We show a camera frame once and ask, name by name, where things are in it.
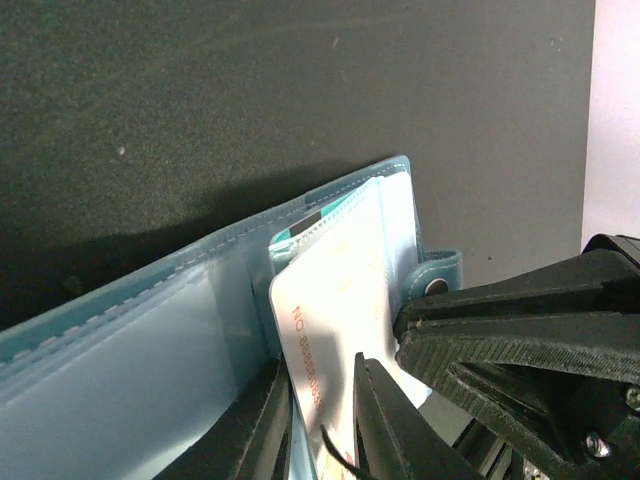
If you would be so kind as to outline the white card red pattern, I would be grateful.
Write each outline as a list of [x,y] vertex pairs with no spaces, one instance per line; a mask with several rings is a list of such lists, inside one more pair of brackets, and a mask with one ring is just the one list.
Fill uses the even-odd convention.
[[393,350],[396,268],[383,198],[382,179],[371,179],[269,245],[269,299],[320,479],[355,476],[356,355]]

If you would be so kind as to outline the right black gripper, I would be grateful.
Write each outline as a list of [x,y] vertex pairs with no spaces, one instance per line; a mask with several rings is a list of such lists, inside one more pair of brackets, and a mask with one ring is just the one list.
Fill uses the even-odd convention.
[[581,255],[480,287],[411,300],[394,334],[447,342],[636,345],[639,239],[596,234]]

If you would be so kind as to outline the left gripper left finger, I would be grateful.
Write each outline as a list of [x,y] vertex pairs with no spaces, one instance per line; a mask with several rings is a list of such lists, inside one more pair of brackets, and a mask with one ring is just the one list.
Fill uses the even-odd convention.
[[285,361],[269,360],[218,421],[158,479],[286,479],[292,399]]

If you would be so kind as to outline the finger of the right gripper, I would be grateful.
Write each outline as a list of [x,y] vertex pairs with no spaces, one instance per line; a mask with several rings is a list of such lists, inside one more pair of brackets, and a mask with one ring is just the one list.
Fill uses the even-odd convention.
[[636,479],[639,317],[397,318],[399,365],[552,479]]

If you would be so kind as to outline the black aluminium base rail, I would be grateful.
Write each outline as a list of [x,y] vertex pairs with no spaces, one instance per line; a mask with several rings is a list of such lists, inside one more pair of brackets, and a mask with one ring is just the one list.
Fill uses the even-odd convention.
[[476,419],[462,430],[452,448],[485,479],[547,479],[539,468]]

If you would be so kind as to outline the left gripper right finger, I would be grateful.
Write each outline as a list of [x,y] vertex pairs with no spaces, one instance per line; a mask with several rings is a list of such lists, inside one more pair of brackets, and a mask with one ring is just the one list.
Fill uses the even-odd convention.
[[366,479],[480,479],[376,359],[355,356],[354,421]]

